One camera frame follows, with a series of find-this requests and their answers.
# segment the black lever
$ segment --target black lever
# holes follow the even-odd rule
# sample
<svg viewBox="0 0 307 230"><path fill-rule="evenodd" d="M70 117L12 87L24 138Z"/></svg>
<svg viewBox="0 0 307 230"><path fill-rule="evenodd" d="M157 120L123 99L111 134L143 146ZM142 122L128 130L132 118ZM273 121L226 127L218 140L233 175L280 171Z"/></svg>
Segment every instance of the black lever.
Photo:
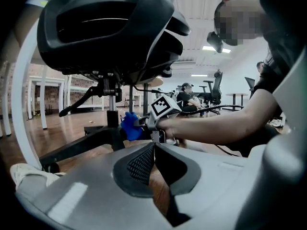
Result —
<svg viewBox="0 0 307 230"><path fill-rule="evenodd" d="M78 106L81 106L84 102L86 102L90 97L93 95L100 95L102 96L101 93L98 94L98 88L96 86L90 87L84 94L84 96L81 97L81 99L77 100L74 104L64 108L62 111L60 111L59 116L64 117L70 112L71 110L77 108Z"/></svg>

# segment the cap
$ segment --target cap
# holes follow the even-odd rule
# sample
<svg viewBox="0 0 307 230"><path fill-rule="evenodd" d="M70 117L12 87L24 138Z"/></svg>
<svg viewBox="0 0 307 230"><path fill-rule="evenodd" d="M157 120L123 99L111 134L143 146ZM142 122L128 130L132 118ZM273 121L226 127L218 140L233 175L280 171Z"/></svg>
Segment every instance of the cap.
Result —
<svg viewBox="0 0 307 230"><path fill-rule="evenodd" d="M184 84L182 84L181 85L181 87L184 89L184 87L194 87L194 85L193 84L190 84L190 83L188 83L188 82L185 82Z"/></svg>

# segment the hand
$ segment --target hand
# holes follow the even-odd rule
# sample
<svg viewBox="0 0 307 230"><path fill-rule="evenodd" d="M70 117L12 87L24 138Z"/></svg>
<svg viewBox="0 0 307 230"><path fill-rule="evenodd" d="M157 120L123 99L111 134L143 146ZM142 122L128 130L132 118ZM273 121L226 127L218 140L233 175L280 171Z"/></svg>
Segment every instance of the hand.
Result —
<svg viewBox="0 0 307 230"><path fill-rule="evenodd" d="M173 120L169 118L161 118L157 127L164 130L166 137L169 139L174 138L174 129L172 128Z"/></svg>

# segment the chair leg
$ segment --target chair leg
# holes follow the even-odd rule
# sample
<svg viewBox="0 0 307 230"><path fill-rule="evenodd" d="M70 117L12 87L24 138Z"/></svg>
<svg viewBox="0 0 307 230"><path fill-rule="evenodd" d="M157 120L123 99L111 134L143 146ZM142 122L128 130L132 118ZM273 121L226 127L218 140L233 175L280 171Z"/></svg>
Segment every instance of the chair leg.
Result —
<svg viewBox="0 0 307 230"><path fill-rule="evenodd" d="M42 165L52 164L64 159L71 158L104 144L112 145L114 151L125 148L122 139L121 128L103 127L94 133L90 133L80 139L77 139L65 146L62 146L39 160Z"/></svg>

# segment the ceiling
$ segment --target ceiling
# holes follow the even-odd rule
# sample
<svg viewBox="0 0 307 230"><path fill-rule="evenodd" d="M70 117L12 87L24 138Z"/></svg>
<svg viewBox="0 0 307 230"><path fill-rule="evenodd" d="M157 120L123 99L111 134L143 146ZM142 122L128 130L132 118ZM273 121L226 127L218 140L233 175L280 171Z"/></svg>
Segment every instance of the ceiling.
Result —
<svg viewBox="0 0 307 230"><path fill-rule="evenodd" d="M232 47L231 52L218 54L215 51L202 50L207 46L208 32L213 31L213 14L221 0L175 0L174 6L186 18L191 33L189 36L174 35L183 44L180 62L173 65L174 77L186 77L190 74L213 73L223 64L231 61L242 50L243 46ZM36 50L33 62L41 63L39 52Z"/></svg>

